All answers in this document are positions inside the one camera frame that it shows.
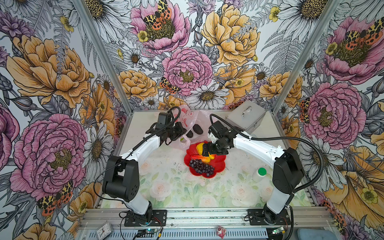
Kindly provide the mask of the red flower-shaped plate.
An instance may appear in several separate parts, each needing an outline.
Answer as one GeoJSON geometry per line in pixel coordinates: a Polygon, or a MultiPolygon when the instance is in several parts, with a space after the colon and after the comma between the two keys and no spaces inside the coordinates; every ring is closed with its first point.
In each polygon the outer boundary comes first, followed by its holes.
{"type": "MultiPolygon", "coordinates": [[[[192,155],[199,155],[197,150],[196,150],[196,146],[198,144],[199,143],[190,145],[190,147],[186,151],[186,155],[184,157],[184,163],[185,163],[185,165],[187,167],[189,167],[191,156],[192,155]]],[[[205,175],[200,175],[200,174],[196,173],[191,167],[189,167],[189,170],[190,170],[191,174],[194,175],[194,176],[204,177],[204,178],[207,178],[207,179],[211,179],[211,178],[214,178],[216,176],[216,174],[221,173],[222,171],[224,171],[224,169],[226,168],[226,163],[225,163],[226,156],[218,156],[218,155],[214,155],[214,156],[215,156],[215,158],[213,160],[211,160],[210,163],[209,163],[209,165],[211,165],[211,166],[213,166],[215,168],[214,174],[212,176],[206,177],[205,175]]]]}

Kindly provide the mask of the yellow bell pepper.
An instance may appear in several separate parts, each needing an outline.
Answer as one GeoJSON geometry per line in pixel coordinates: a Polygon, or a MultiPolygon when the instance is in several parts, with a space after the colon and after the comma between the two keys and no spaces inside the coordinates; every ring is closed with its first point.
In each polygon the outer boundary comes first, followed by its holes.
{"type": "Polygon", "coordinates": [[[200,156],[203,155],[204,144],[205,144],[205,143],[199,143],[199,144],[196,146],[196,150],[197,150],[197,152],[198,152],[198,154],[199,154],[200,156]]]}

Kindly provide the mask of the dark brown fruit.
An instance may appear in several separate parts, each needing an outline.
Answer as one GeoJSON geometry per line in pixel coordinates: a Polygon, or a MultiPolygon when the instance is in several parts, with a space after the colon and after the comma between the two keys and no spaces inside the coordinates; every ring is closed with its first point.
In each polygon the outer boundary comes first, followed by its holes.
{"type": "Polygon", "coordinates": [[[192,131],[189,131],[189,132],[186,134],[186,136],[187,136],[188,138],[193,138],[194,133],[193,133],[192,131]]]}

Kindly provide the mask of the pink plastic bag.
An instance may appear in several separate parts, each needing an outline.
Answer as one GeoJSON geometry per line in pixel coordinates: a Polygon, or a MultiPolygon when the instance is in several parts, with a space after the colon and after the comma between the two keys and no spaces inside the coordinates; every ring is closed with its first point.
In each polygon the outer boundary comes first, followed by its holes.
{"type": "Polygon", "coordinates": [[[176,141],[171,142],[170,147],[184,151],[187,150],[192,144],[204,141],[210,142],[211,140],[209,139],[209,127],[211,126],[210,114],[212,112],[206,110],[191,110],[187,105],[181,105],[179,108],[181,109],[181,113],[176,122],[180,122],[182,126],[187,130],[186,133],[180,137],[185,138],[185,141],[181,142],[179,138],[176,141]],[[204,133],[202,135],[197,135],[193,131],[193,126],[195,124],[200,125],[200,127],[203,129],[204,133]],[[194,133],[193,138],[188,138],[186,136],[189,131],[194,133]]]}

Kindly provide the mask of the dark avocado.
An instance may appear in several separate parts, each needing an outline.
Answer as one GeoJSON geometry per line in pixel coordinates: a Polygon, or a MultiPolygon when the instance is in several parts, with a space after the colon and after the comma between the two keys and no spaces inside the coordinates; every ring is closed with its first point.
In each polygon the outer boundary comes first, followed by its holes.
{"type": "Polygon", "coordinates": [[[193,126],[193,131],[197,134],[197,135],[202,135],[204,133],[203,129],[200,127],[200,125],[198,124],[195,124],[193,126]]]}

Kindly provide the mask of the dark purple grapes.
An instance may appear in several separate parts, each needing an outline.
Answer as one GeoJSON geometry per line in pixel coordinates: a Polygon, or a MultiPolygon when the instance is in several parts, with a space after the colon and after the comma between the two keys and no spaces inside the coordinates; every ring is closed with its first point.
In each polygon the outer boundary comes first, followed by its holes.
{"type": "Polygon", "coordinates": [[[189,167],[196,173],[210,177],[214,174],[215,168],[202,160],[190,160],[189,167]]]}

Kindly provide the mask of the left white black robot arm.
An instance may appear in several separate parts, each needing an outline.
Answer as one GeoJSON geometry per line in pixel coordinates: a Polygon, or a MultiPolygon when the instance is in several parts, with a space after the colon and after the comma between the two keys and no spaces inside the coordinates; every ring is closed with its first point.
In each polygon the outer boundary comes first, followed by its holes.
{"type": "Polygon", "coordinates": [[[159,148],[166,140],[176,141],[186,133],[180,122],[155,124],[155,129],[122,156],[112,156],[107,162],[102,192],[112,200],[122,202],[128,209],[127,219],[137,225],[149,225],[154,218],[152,203],[140,193],[139,163],[159,148]]]}

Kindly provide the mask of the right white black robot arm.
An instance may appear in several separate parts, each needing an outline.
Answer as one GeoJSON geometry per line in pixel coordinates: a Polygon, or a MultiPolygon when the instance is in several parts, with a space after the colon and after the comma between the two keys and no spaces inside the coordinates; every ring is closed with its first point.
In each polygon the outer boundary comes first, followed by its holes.
{"type": "Polygon", "coordinates": [[[274,189],[263,211],[255,219],[274,225],[283,216],[284,209],[291,203],[305,171],[299,154],[292,148],[274,147],[267,141],[281,140],[282,137],[255,138],[245,132],[234,135],[229,132],[221,137],[210,134],[211,142],[203,144],[203,156],[228,155],[229,149],[242,150],[269,166],[272,170],[274,189]]]}

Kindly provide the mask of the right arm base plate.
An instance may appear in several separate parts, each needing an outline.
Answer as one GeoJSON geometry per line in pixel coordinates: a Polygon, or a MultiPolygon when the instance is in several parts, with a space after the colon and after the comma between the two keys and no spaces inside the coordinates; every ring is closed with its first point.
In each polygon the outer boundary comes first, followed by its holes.
{"type": "Polygon", "coordinates": [[[248,209],[247,216],[251,226],[287,226],[291,224],[287,209],[283,209],[279,214],[265,209],[248,209]]]}

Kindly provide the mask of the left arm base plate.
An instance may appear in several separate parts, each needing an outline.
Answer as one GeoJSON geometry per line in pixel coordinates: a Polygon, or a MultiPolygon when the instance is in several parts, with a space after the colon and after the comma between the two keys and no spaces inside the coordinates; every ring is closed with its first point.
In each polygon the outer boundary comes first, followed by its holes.
{"type": "Polygon", "coordinates": [[[147,210],[144,215],[128,213],[124,217],[125,227],[165,227],[167,222],[167,210],[147,210]]]}

